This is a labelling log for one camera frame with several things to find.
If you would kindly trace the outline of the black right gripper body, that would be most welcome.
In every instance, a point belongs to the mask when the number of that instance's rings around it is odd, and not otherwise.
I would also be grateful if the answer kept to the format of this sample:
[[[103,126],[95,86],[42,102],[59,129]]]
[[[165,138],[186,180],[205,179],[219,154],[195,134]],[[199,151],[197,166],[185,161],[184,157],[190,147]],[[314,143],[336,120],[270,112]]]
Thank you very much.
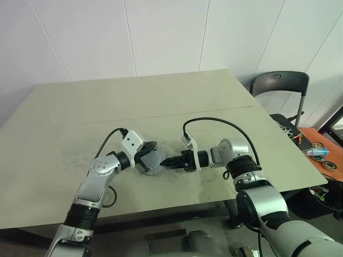
[[[184,150],[181,151],[183,161],[183,170],[185,172],[194,172],[196,171],[196,164],[195,164],[195,158],[194,158],[194,153],[192,150]]]

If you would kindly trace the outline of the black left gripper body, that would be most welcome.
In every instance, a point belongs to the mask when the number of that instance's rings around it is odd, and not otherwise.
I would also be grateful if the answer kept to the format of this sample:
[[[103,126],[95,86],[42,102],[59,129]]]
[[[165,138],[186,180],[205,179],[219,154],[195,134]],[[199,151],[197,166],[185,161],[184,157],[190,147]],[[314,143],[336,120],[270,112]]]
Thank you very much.
[[[140,164],[142,166],[142,168],[146,168],[146,165],[143,162],[143,157],[145,155],[147,155],[150,152],[150,146],[144,146],[142,147],[141,150],[139,150],[136,154],[135,154],[135,163],[136,164]]]

